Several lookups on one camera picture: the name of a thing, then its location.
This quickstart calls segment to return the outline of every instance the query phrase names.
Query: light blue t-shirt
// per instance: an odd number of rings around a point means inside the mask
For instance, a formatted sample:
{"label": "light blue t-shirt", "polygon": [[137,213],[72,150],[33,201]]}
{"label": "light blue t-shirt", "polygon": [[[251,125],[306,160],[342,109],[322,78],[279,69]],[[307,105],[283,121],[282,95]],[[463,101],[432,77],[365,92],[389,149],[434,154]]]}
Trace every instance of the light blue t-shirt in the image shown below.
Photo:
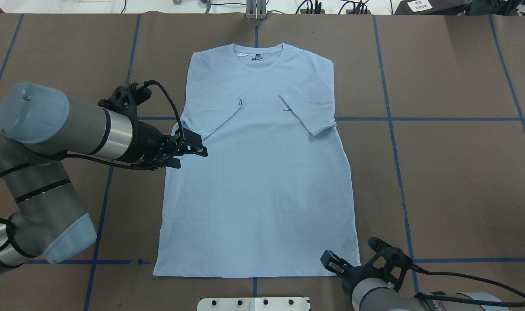
{"label": "light blue t-shirt", "polygon": [[209,156],[167,168],[156,276],[327,276],[359,265],[333,63],[282,43],[194,53],[181,120]]}

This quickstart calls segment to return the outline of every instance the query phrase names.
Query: white label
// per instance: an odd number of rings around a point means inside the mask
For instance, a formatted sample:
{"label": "white label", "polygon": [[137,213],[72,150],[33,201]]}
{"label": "white label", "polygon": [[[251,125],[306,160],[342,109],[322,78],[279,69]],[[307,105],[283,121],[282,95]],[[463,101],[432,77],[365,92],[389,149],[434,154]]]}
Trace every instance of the white label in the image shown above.
{"label": "white label", "polygon": [[429,10],[432,9],[432,5],[428,0],[416,0],[412,2],[407,2],[408,6],[410,6],[410,10],[412,12],[420,12],[423,10]]}

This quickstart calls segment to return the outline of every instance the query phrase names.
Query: black band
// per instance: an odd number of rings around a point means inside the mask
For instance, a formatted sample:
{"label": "black band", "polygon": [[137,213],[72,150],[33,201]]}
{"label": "black band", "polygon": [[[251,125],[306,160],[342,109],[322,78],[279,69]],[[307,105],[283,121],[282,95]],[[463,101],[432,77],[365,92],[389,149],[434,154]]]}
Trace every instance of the black band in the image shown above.
{"label": "black band", "polygon": [[[12,214],[11,216],[9,216],[7,218],[8,221],[11,221],[13,219],[13,216],[15,216],[15,214]],[[28,254],[27,252],[25,252],[16,242],[16,240],[13,238],[11,240],[11,245],[13,246],[13,248],[19,253],[21,254],[22,256],[24,257],[27,257],[27,258],[36,258],[37,256],[32,256],[30,254]]]}
{"label": "black band", "polygon": [[21,203],[22,201],[26,201],[27,199],[30,199],[31,197],[35,197],[36,195],[42,194],[44,192],[47,192],[51,189],[55,189],[57,187],[60,187],[62,185],[70,184],[70,179],[63,179],[62,181],[56,181],[52,184],[49,184],[47,186],[43,186],[41,188],[35,189],[34,191],[30,191],[29,193],[26,193],[24,195],[21,195],[15,199],[15,202]]}
{"label": "black band", "polygon": [[369,290],[366,294],[364,294],[363,298],[360,300],[360,303],[359,303],[359,309],[360,309],[360,307],[363,305],[363,302],[364,302],[364,300],[366,299],[366,297],[368,297],[368,295],[370,295],[370,294],[373,293],[374,291],[377,291],[378,289],[382,289],[382,288],[387,288],[387,289],[390,289],[391,291],[393,290],[391,287],[387,287],[387,286],[375,287],[375,288]]}
{"label": "black band", "polygon": [[1,260],[0,260],[0,266],[5,268],[5,269],[16,269],[16,268],[20,267],[21,265],[23,265],[23,263],[17,264],[16,266],[9,266],[8,264],[2,263]]}
{"label": "black band", "polygon": [[97,148],[95,148],[92,152],[90,152],[88,154],[96,154],[96,153],[98,153],[99,150],[101,150],[101,148],[103,148],[103,146],[107,142],[108,134],[111,132],[111,115],[108,114],[108,111],[105,108],[103,108],[103,111],[105,112],[105,119],[107,121],[107,124],[105,126],[105,134],[103,134],[103,139],[101,140],[101,142],[99,143]]}

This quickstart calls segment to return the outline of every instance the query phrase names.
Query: grid line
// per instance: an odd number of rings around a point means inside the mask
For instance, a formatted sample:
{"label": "grid line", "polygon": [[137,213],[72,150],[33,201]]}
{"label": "grid line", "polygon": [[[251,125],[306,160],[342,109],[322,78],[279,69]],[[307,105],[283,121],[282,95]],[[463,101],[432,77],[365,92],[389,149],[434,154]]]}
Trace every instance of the grid line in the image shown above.
{"label": "grid line", "polygon": [[[137,15],[136,20],[136,30],[134,32],[134,41],[132,43],[132,50],[130,51],[130,65],[128,67],[128,73],[126,76],[126,85],[130,82],[130,76],[132,74],[132,66],[134,64],[134,53],[136,52],[136,43],[137,43],[137,34],[140,29],[140,21],[141,21],[141,14]],[[105,222],[105,213],[107,210],[107,203],[108,203],[108,191],[111,186],[111,180],[112,180],[112,172],[114,171],[114,167],[109,167],[108,169],[108,177],[107,177],[107,184],[105,187],[105,195],[103,198],[103,206],[101,210],[101,216],[99,218],[99,227],[98,227],[98,233],[97,233],[97,239],[95,240],[95,249],[93,254],[93,260],[91,261],[91,271],[90,271],[90,278],[88,282],[88,289],[86,291],[86,298],[84,302],[84,311],[88,311],[89,309],[89,303],[91,299],[91,292],[93,290],[93,281],[95,278],[95,268],[98,264],[98,255],[99,255],[99,245],[101,244],[101,237],[103,233],[103,224]]]}
{"label": "grid line", "polygon": [[[404,187],[402,183],[402,175],[401,175],[401,165],[399,164],[399,157],[397,152],[397,140],[395,140],[395,130],[393,128],[393,116],[391,114],[391,105],[389,104],[389,94],[387,92],[387,83],[385,82],[385,69],[383,67],[383,57],[381,55],[381,46],[379,45],[379,33],[377,30],[377,19],[375,18],[375,15],[372,16],[373,18],[373,29],[375,32],[375,44],[377,46],[377,56],[379,59],[379,69],[381,71],[381,81],[383,84],[383,95],[385,97],[385,107],[387,108],[387,121],[389,122],[389,133],[391,135],[391,144],[393,146],[393,157],[395,158],[395,169],[397,171],[397,182],[399,184],[399,189],[401,191],[401,203],[402,203],[402,209],[404,213],[404,229],[406,231],[406,240],[408,244],[408,253],[411,258],[414,258],[414,251],[412,248],[412,237],[410,236],[410,224],[408,222],[408,211],[406,209],[406,199],[404,197]],[[419,292],[420,289],[418,287],[418,277],[416,276],[416,272],[412,271],[412,280],[414,282],[414,290],[416,292]]]}
{"label": "grid line", "polygon": [[[81,260],[81,259],[67,259],[54,264],[132,264],[132,260]],[[51,264],[47,260],[33,259],[26,262],[26,264]]]}
{"label": "grid line", "polygon": [[17,35],[19,34],[20,26],[22,25],[22,20],[24,19],[24,14],[21,14],[19,18],[19,23],[17,24],[15,28],[15,33],[13,33],[13,38],[11,39],[11,44],[9,45],[9,48],[7,49],[7,54],[5,55],[5,59],[3,59],[3,64],[1,65],[0,69],[0,82],[1,77],[3,77],[3,72],[5,71],[5,66],[7,66],[7,61],[9,61],[9,56],[11,56],[11,51],[13,49],[13,46],[15,45],[15,41],[17,39]]}
{"label": "grid line", "polygon": [[489,24],[491,25],[491,32],[493,34],[493,40],[495,41],[495,46],[497,48],[497,53],[499,53],[499,59],[501,61],[501,65],[503,66],[503,71],[506,77],[506,82],[508,83],[508,86],[510,88],[510,93],[512,94],[512,99],[514,100],[514,105],[516,110],[518,111],[519,120],[522,123],[523,132],[525,133],[525,120],[523,118],[522,110],[519,106],[518,98],[515,95],[514,87],[512,85],[512,79],[510,79],[510,75],[508,73],[508,69],[506,69],[506,64],[504,62],[503,52],[501,51],[501,47],[499,45],[499,41],[497,39],[497,33],[495,31],[495,23],[493,22],[493,15],[489,14]]}
{"label": "grid line", "polygon": [[101,244],[101,236],[103,233],[103,224],[105,222],[105,212],[107,210],[107,202],[108,202],[108,190],[111,186],[112,181],[112,172],[114,170],[114,167],[108,168],[108,176],[107,176],[107,184],[105,186],[105,195],[103,198],[103,206],[101,209],[101,216],[99,218],[99,227],[97,229],[97,238],[95,240],[95,249],[93,253],[93,260],[91,261],[91,270],[90,270],[90,278],[88,281],[88,289],[86,291],[86,299],[84,302],[84,311],[87,311],[89,309],[89,302],[91,298],[91,291],[93,289],[93,281],[95,277],[95,268],[97,266],[97,258],[99,255],[99,245]]}

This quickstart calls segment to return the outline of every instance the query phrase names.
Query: metal bracket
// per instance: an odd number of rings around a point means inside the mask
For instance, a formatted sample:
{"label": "metal bracket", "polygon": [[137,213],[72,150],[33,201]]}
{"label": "metal bracket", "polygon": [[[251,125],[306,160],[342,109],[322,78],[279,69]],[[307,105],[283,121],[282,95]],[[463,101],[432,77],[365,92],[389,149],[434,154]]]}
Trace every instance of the metal bracket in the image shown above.
{"label": "metal bracket", "polygon": [[197,311],[310,311],[308,297],[204,298]]}
{"label": "metal bracket", "polygon": [[266,0],[247,0],[247,19],[266,19]]}

